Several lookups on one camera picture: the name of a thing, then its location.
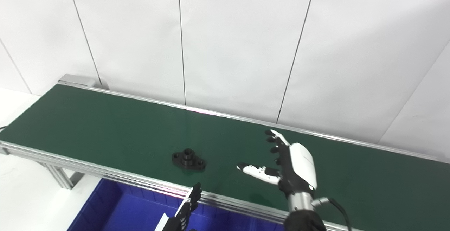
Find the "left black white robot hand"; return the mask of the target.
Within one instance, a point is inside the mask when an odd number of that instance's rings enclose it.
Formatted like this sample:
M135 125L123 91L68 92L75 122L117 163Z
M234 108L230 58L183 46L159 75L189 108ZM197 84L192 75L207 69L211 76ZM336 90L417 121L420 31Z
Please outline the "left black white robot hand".
M198 207L198 201L201 199L201 183L196 183L190 188L186 196L183 198L174 216L169 217L164 213L158 224L156 231L186 231L190 216Z

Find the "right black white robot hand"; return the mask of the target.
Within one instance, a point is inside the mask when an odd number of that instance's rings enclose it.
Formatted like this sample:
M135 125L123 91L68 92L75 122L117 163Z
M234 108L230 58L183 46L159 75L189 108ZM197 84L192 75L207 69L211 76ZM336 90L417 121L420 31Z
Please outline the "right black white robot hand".
M298 193L314 195L317 178L314 160L310 151L300 143L288 143L276 130L266 130L267 141L274 143L271 153L279 154L275 159L280 169L257 166L244 162L237 164L237 169L272 185L277 185L286 198Z

